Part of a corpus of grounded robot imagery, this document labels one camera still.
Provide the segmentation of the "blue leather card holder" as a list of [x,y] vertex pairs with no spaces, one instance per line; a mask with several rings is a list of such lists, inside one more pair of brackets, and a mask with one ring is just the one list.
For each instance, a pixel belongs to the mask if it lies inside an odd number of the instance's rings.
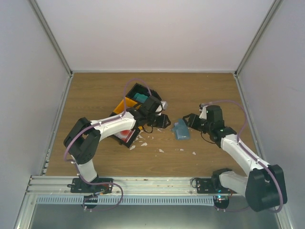
[[178,121],[174,123],[171,131],[174,132],[176,140],[190,139],[189,129],[183,119],[178,119]]

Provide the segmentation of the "black three-compartment card tray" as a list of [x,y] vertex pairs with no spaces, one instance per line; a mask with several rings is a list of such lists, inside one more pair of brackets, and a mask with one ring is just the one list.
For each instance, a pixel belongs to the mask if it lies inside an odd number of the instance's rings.
[[161,100],[158,93],[152,89],[147,89],[143,85],[136,83],[126,94],[119,105],[110,116],[122,115],[131,116],[135,120],[133,127],[111,135],[120,145],[130,148],[138,134],[144,129],[144,125],[157,128],[166,128],[170,123],[166,122],[167,115],[162,114],[167,108],[167,103]]

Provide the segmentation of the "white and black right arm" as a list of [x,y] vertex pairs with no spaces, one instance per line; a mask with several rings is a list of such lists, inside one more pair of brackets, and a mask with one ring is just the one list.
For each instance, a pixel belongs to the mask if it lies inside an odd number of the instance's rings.
[[200,114],[183,117],[187,127],[208,134],[210,142],[228,153],[242,168],[245,176],[232,169],[223,168],[213,172],[209,181],[196,178],[198,193],[212,190],[216,209],[226,209],[229,198],[226,193],[237,193],[246,199],[248,207],[255,212],[270,210],[278,213],[287,203],[285,177],[279,165],[271,165],[244,145],[239,134],[225,125],[223,112],[218,105],[200,105]]

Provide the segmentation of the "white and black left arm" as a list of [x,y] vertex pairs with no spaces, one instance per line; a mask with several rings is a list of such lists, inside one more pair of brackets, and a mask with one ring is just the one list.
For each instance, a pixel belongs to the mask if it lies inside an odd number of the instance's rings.
[[91,121],[79,119],[64,140],[64,161],[74,164],[77,175],[82,180],[81,186],[88,193],[98,188],[98,174],[93,158],[103,139],[144,125],[165,129],[171,124],[168,115],[163,113],[168,106],[167,102],[152,95],[144,103],[132,107],[127,107],[126,99],[123,104],[124,110],[114,116]]

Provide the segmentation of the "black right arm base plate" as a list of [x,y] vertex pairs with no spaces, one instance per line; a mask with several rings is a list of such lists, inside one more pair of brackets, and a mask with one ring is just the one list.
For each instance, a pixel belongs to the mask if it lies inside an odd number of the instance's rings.
[[223,187],[219,181],[214,181],[212,178],[196,177],[192,184],[194,184],[197,194],[235,194],[234,191]]

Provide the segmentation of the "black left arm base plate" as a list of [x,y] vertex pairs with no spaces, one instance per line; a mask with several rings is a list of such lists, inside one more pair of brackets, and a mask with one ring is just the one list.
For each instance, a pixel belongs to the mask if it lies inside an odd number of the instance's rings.
[[89,185],[80,178],[74,178],[71,184],[67,187],[70,188],[71,193],[102,193],[108,194],[112,192],[113,182],[112,178],[97,178],[93,181],[94,183],[103,183],[103,185]]

